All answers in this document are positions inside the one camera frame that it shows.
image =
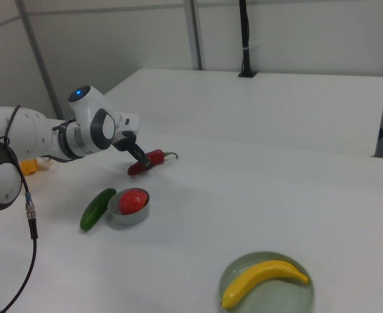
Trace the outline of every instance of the banana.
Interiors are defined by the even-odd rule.
[[[223,293],[222,307],[234,307],[256,285],[272,278],[296,278],[305,284],[309,283],[309,277],[300,273],[291,263],[280,260],[264,261],[251,266],[235,278]]]

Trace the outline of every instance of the table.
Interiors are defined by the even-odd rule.
[[[142,69],[107,97],[151,132],[369,157],[383,78]]]
[[[127,94],[121,105],[131,101]],[[175,151],[179,160],[128,177],[132,157],[109,149],[43,162],[28,177],[38,258],[11,312],[219,313],[223,270],[262,250],[309,271],[314,313],[383,312],[383,159],[203,138],[182,128],[169,134],[165,125],[149,132],[150,118],[142,120],[139,145]],[[146,189],[149,216],[124,228],[105,214],[82,233],[87,204],[111,186]],[[29,267],[23,206],[19,196],[0,211],[0,308]]]

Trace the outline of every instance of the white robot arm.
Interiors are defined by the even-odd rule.
[[[113,145],[128,151],[147,168],[145,153],[136,145],[139,115],[116,111],[94,87],[77,88],[69,96],[76,117],[70,121],[47,119],[35,110],[20,108],[8,132],[9,147],[18,160],[42,156],[69,162]],[[0,137],[5,135],[14,108],[0,107]],[[0,145],[0,210],[10,206],[22,182],[9,154]]]

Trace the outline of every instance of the white wall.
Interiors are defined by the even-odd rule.
[[[182,0],[25,0],[59,103],[81,85],[106,93],[140,68],[193,69]]]
[[[16,5],[0,0],[0,106],[18,104],[55,117]]]
[[[240,71],[239,7],[233,2],[198,2],[207,70]],[[383,76],[383,0],[297,1],[247,9],[251,41],[265,40],[251,48],[255,70]]]

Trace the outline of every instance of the chili pepper stem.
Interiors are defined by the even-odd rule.
[[[167,157],[168,155],[175,155],[176,158],[178,158],[178,154],[176,154],[175,152],[164,152],[164,157]]]

